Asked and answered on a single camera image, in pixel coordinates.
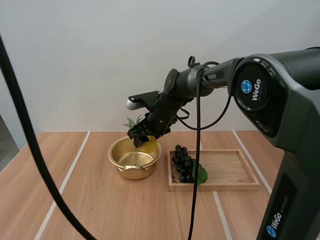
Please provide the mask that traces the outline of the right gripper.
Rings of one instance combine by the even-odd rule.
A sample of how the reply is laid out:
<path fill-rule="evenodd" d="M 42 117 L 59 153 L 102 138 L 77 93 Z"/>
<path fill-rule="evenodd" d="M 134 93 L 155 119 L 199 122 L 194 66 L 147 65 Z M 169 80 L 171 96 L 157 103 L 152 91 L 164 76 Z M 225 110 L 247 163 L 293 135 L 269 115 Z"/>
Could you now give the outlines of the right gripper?
<path fill-rule="evenodd" d="M 159 138 L 170 132 L 170 126 L 178 110 L 186 103 L 186 99 L 161 95 L 146 120 L 143 120 L 139 127 L 134 126 L 128 130 L 127 135 L 133 139 L 134 146 L 140 148 L 148 142 L 147 136 Z"/>

